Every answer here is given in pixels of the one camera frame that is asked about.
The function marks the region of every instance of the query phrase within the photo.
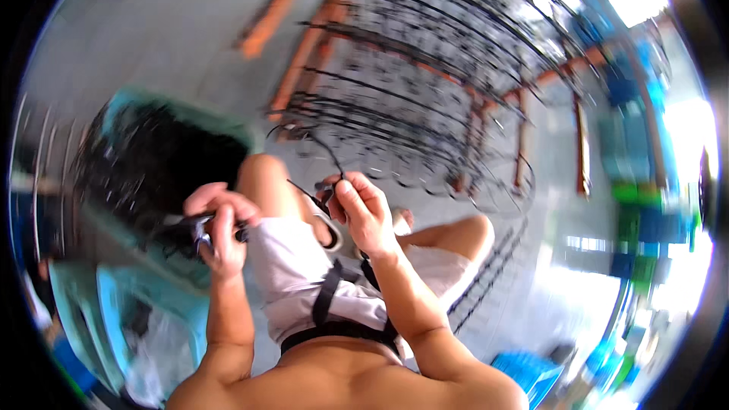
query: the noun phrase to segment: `black strap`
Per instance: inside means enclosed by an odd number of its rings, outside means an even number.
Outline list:
[[[328,321],[320,326],[315,326],[314,328],[305,329],[304,331],[292,334],[281,343],[281,354],[283,355],[287,350],[298,344],[324,336],[345,336],[379,342],[380,344],[388,347],[399,357],[395,337],[389,337],[384,331],[378,331],[370,328],[369,326],[349,320]]]
[[[372,269],[372,265],[369,264],[369,257],[367,257],[364,253],[362,255],[363,260],[360,265],[362,272],[372,287],[379,291],[380,286],[377,283],[375,271]],[[314,319],[314,324],[316,326],[287,337],[283,343],[281,343],[281,354],[284,354],[289,348],[294,347],[295,345],[316,337],[347,336],[354,337],[356,339],[369,339],[380,342],[392,349],[396,355],[399,355],[395,344],[397,330],[395,329],[395,326],[393,326],[389,317],[385,323],[385,329],[382,331],[351,321],[327,322],[329,308],[332,306],[332,300],[334,299],[334,294],[337,292],[339,282],[342,279],[354,282],[356,277],[357,276],[349,269],[344,269],[339,259],[334,260],[332,267],[323,278],[321,287],[319,288],[319,295],[316,296],[314,305],[311,307],[311,317]]]
[[[336,259],[334,266],[324,276],[322,287],[319,288],[319,295],[316,296],[314,305],[311,307],[311,317],[314,318],[315,325],[322,326],[327,321],[329,308],[332,306],[334,293],[336,293],[341,279],[342,263]]]
[[[366,253],[362,252],[362,261],[360,263],[360,268],[362,269],[362,274],[364,274],[364,277],[369,281],[369,284],[372,287],[375,287],[377,291],[380,290],[380,284],[377,283],[377,277],[375,276],[375,270],[372,269],[372,265],[369,264],[369,257]],[[391,338],[397,337],[397,330],[395,329],[395,326],[392,324],[392,320],[390,320],[390,317],[387,317],[387,322],[385,323],[385,329],[382,331],[385,333],[386,336]]]

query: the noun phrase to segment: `floor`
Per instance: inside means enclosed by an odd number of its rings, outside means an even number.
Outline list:
[[[261,57],[246,61],[232,43],[261,1],[64,0],[28,67],[23,86],[27,107],[42,112],[53,106],[52,117],[59,123],[73,118],[86,123],[117,88],[138,84],[213,103],[268,131],[273,124],[262,112],[296,44],[296,22],[310,17],[320,0],[297,0]],[[589,76],[584,82],[594,98],[594,104],[585,106],[588,129],[596,130],[606,100]],[[575,123],[568,97],[559,87],[545,90],[552,99],[549,107],[536,101],[529,105],[528,155],[537,181],[529,226],[513,260],[459,332],[484,362],[503,350],[546,355],[563,342],[576,343],[578,356],[586,357],[603,334],[618,291],[618,280],[603,275],[616,221],[599,165],[597,135],[589,136],[593,194],[587,201],[575,192]],[[283,158],[303,186],[333,172],[325,160],[298,159],[295,147],[269,141],[265,150]],[[475,213],[468,204],[434,199],[387,181],[380,186],[391,205],[412,209],[416,228]],[[521,219],[496,215],[492,221],[497,244],[521,224]],[[491,277],[487,274],[482,283]],[[247,273],[246,280],[251,280]],[[276,363],[278,351],[266,333],[255,284],[248,283],[259,332],[253,373],[260,374]],[[476,290],[467,306],[477,306],[482,293]],[[462,315],[455,313],[452,322]]]

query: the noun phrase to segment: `white shorts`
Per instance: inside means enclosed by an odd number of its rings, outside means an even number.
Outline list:
[[[406,257],[444,310],[478,271],[462,255],[442,249],[410,246]],[[295,218],[263,218],[249,230],[247,260],[264,298],[271,339],[281,345],[290,335],[313,328],[311,307],[332,259],[316,241],[311,225]],[[382,294],[364,277],[355,283],[339,282],[329,314],[329,320],[352,320],[379,331],[387,321]]]

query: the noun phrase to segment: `person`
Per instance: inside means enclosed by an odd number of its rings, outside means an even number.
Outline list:
[[[280,160],[256,154],[242,163],[236,191],[207,184],[185,202],[187,215],[216,213],[214,250],[201,252],[211,269],[208,349],[170,397],[169,410],[529,407],[511,378],[481,363],[453,335],[446,316],[491,249],[487,218],[396,237],[385,195],[363,174],[326,178],[335,183],[332,217],[369,257],[380,290],[366,280],[336,279],[327,320],[316,325],[313,306],[333,265],[288,178]],[[233,239],[236,220],[249,225],[248,250]],[[254,325],[242,276],[246,251],[269,334],[283,351],[257,377],[251,377]],[[388,325],[396,342],[378,337]],[[420,374],[402,364],[405,345]]]

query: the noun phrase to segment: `hand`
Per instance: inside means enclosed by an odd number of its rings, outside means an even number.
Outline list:
[[[323,180],[335,185],[328,203],[332,218],[349,227],[349,233],[370,258],[389,255],[399,248],[392,231],[392,215],[385,194],[360,172],[347,172],[346,180],[332,175]]]
[[[198,188],[183,205],[185,215],[215,212],[210,222],[210,239],[213,250],[200,248],[213,277],[222,281],[241,275],[246,260],[246,245],[235,240],[236,221],[245,221],[249,226],[258,226],[260,211],[245,196],[227,190],[226,183],[210,183]]]

